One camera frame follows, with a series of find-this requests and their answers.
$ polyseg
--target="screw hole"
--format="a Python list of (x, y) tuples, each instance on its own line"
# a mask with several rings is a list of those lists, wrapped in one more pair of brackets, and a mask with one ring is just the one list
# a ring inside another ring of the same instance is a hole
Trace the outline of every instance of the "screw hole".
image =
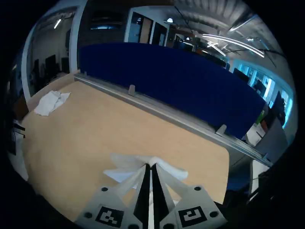
[(128, 226), (128, 229), (139, 229), (139, 226), (136, 224), (131, 224)]
[(175, 228), (174, 224), (171, 223), (165, 224), (163, 226), (163, 229), (174, 229), (174, 228)]
[(217, 211), (212, 211), (212, 212), (210, 213), (210, 216), (211, 216), (212, 218), (215, 218), (216, 216), (218, 216), (218, 212), (217, 212)]
[(90, 218), (93, 217), (93, 215), (92, 215), (92, 213), (90, 213), (90, 212), (86, 212), (86, 213), (84, 214), (84, 217), (87, 218), (87, 219), (90, 219)]

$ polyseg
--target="white pillar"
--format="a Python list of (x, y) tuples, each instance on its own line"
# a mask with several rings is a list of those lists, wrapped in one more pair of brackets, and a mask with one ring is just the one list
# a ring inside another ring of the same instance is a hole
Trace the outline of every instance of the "white pillar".
[[(75, 12), (72, 26), (71, 26), (71, 33), (70, 33), (70, 44), (69, 44), (69, 65), (70, 65), (70, 72), (77, 70), (77, 40), (78, 40), (78, 34), (79, 34), (79, 25), (80, 20), (83, 15), (83, 11), (85, 9), (86, 3), (88, 0), (61, 0), (59, 1), (55, 6), (53, 6), (51, 9), (49, 9), (43, 16), (46, 17), (58, 10), (62, 10), (68, 7), (76, 6), (77, 10)], [(23, 93), (26, 101), (28, 101), (31, 98), (30, 90), (29, 90), (29, 84), (27, 81), (28, 73), (27, 73), (27, 56), (29, 53), (29, 47), (31, 44), (31, 39), (33, 32), (35, 30), (37, 23), (33, 26), (31, 31), (29, 32), (26, 42), (24, 43), (24, 48), (22, 51), (22, 59), (21, 59), (21, 80), (22, 80), (22, 87), (23, 87)]]

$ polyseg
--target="desk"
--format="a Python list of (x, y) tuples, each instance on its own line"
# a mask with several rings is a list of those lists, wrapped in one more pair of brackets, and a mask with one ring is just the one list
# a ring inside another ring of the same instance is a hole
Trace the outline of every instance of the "desk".
[(201, 184), (223, 202), (229, 154), (215, 143), (81, 82), (50, 116), (30, 112), (23, 152), (29, 182), (61, 214), (74, 221), (114, 169), (110, 153), (154, 155), (189, 172), (186, 184)]

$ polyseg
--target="ceiling light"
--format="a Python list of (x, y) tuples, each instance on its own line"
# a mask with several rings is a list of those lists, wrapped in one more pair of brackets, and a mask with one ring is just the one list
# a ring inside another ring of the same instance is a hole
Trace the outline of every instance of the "ceiling light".
[(14, 65), (14, 67), (13, 67), (12, 71), (13, 71), (14, 69), (16, 69), (16, 67), (17, 67), (17, 64), (15, 64), (15, 65)]
[(214, 44), (212, 42), (209, 43), (209, 45), (214, 48), (216, 51), (218, 51), (221, 55), (226, 56), (226, 54), (224, 54), (219, 48), (215, 47)]
[[(212, 43), (213, 44), (213, 43)], [(218, 42), (216, 42), (216, 43), (214, 43), (213, 45), (218, 45)], [(208, 46), (207, 46), (207, 48), (209, 48), (209, 47), (211, 47), (212, 45), (211, 44), (209, 44)]]
[(61, 22), (61, 19), (59, 19), (57, 22), (56, 22), (56, 24), (55, 24), (55, 26), (54, 26), (54, 29), (56, 29), (56, 27), (58, 26), (58, 24)]
[(187, 45), (191, 45), (191, 46), (193, 46), (191, 43), (187, 43), (187, 42), (185, 42), (185, 41), (184, 41), (183, 43), (185, 43), (185, 44), (187, 44)]
[(237, 42), (237, 43), (243, 44), (243, 45), (245, 45), (245, 46), (247, 46), (247, 47), (249, 47), (249, 48), (251, 48), (251, 49), (254, 49), (254, 50), (256, 50), (256, 51), (260, 52), (261, 54), (264, 54), (264, 52), (263, 52), (263, 51), (260, 51), (260, 50), (258, 50), (257, 48), (254, 48), (253, 46), (248, 45), (248, 44), (246, 44), (246, 43), (243, 43), (243, 42), (241, 42), (241, 41), (239, 41), (239, 40), (234, 40), (234, 39), (229, 38), (229, 37), (222, 37), (222, 36), (218, 36), (218, 35), (211, 35), (211, 34), (203, 34), (203, 35), (207, 35), (207, 36), (210, 36), (210, 37), (215, 38), (215, 39), (218, 39), (218, 40), (223, 40), (223, 39), (226, 39), (226, 40), (234, 41), (234, 42)]
[(231, 38), (228, 38), (228, 37), (220, 37), (220, 36), (216, 36), (216, 35), (210, 35), (210, 34), (203, 34), (202, 35), (203, 37), (206, 37), (206, 38), (214, 38), (214, 39), (217, 39), (217, 40), (223, 40), (223, 41), (227, 41), (227, 42), (230, 42), (230, 43), (233, 43), (233, 44), (236, 44), (236, 45), (239, 45), (241, 47), (244, 47), (254, 53), (256, 53), (257, 55), (261, 56), (261, 57), (265, 57), (264, 56), (264, 52), (258, 50), (257, 48), (254, 48), (250, 45), (247, 45), (243, 42), (240, 42), (238, 40), (234, 40), (234, 39), (231, 39)]

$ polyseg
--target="white cloth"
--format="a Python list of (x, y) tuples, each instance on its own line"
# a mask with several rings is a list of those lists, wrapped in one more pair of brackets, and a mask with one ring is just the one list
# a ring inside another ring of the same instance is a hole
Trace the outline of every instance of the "white cloth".
[[(180, 181), (188, 177), (188, 172), (186, 170), (176, 168), (161, 158), (155, 156), (121, 155), (112, 153), (110, 158), (112, 162), (117, 166), (117, 169), (105, 170), (104, 174), (119, 183), (123, 182), (132, 174), (134, 174), (144, 164), (149, 164), (152, 166), (157, 163), (162, 169)], [(152, 180), (150, 180), (150, 189), (152, 190)]]
[(70, 93), (61, 93), (58, 91), (50, 91), (43, 96), (34, 112), (42, 116), (49, 116), (51, 112), (60, 107), (69, 97)]

